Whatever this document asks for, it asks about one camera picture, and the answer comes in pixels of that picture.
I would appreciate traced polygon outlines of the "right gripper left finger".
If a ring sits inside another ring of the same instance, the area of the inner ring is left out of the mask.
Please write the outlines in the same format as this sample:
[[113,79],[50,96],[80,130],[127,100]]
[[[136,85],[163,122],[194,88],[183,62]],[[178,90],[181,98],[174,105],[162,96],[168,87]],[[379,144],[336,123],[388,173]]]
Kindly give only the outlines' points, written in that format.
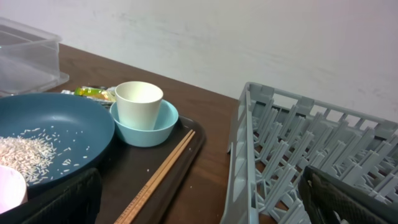
[[94,223],[100,211],[102,181],[88,169],[1,214],[1,223]]

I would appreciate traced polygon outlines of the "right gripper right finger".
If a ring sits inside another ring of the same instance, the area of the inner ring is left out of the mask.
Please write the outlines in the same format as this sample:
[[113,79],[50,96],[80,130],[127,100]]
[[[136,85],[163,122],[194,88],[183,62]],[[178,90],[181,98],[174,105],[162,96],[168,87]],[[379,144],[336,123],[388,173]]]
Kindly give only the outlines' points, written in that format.
[[397,209],[332,177],[306,166],[298,192],[312,224],[397,224]]

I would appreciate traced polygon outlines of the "pink cup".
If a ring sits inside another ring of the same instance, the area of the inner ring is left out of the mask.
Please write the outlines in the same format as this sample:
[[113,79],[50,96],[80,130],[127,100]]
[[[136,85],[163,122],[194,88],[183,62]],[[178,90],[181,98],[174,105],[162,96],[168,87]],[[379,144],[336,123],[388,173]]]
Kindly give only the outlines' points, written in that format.
[[1,166],[1,213],[28,201],[25,178],[17,170]]

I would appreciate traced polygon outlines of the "pile of white rice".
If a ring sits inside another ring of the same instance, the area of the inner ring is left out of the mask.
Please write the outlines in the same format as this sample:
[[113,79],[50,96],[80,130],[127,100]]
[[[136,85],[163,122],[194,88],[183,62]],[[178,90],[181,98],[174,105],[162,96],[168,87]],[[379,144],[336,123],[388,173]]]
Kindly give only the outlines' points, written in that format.
[[28,187],[71,175],[94,159],[80,128],[28,126],[1,128],[1,165],[22,174]]

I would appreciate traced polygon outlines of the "dark blue plate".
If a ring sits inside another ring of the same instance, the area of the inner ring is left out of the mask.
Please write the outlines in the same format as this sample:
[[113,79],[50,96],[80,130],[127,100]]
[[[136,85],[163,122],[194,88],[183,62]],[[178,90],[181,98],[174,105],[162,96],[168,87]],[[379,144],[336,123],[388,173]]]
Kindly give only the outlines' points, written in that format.
[[19,171],[29,198],[97,166],[114,136],[108,109],[80,96],[1,98],[1,164]]

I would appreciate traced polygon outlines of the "white cup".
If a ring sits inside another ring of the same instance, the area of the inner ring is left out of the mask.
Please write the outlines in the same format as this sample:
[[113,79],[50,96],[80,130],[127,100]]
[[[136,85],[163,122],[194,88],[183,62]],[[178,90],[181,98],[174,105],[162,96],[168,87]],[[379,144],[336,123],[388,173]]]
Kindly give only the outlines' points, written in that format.
[[115,88],[119,122],[129,128],[153,130],[164,92],[156,85],[131,81]]

